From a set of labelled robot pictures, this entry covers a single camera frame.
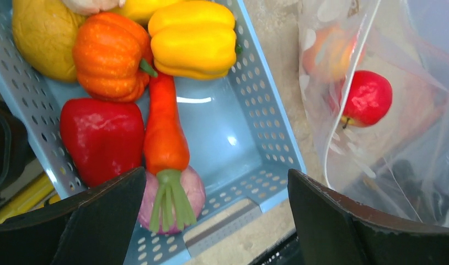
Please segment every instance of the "clear plastic bag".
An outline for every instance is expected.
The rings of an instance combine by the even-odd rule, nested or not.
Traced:
[[[302,100],[328,186],[449,226],[449,0],[300,0],[298,9]],[[388,81],[391,105],[387,89],[356,97],[374,82],[363,70]]]

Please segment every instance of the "basket handle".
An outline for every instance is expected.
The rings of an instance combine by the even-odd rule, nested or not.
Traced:
[[[191,257],[196,257],[261,215],[262,210],[258,204],[250,201],[248,205],[187,240],[185,245]]]

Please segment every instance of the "beige table surface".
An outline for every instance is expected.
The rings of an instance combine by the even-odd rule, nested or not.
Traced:
[[[307,173],[324,183],[298,84],[298,0],[244,0],[280,92]],[[288,201],[188,262],[188,265],[247,265],[294,228]]]

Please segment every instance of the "orange carrot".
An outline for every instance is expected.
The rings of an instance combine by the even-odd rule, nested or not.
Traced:
[[[176,100],[174,78],[158,72],[149,83],[150,108],[143,153],[147,170],[158,178],[159,187],[150,217],[150,230],[158,232],[162,210],[163,231],[174,225],[173,207],[179,230],[197,222],[187,195],[180,184],[181,172],[190,161]]]

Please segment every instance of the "blue plastic basket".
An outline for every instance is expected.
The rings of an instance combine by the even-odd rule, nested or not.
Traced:
[[[306,171],[270,69],[242,0],[216,1],[236,16],[243,52],[226,78],[176,78],[181,124],[190,164],[201,175],[207,203],[198,224],[234,203],[251,204],[187,242],[184,233],[151,234],[136,225],[124,264],[182,264],[280,204],[287,171]],[[59,134],[59,115],[70,98],[87,97],[78,84],[48,79],[26,63],[12,40],[12,1],[0,0],[0,93],[29,132],[29,142],[62,199],[85,190]],[[138,105],[144,117],[148,93]]]

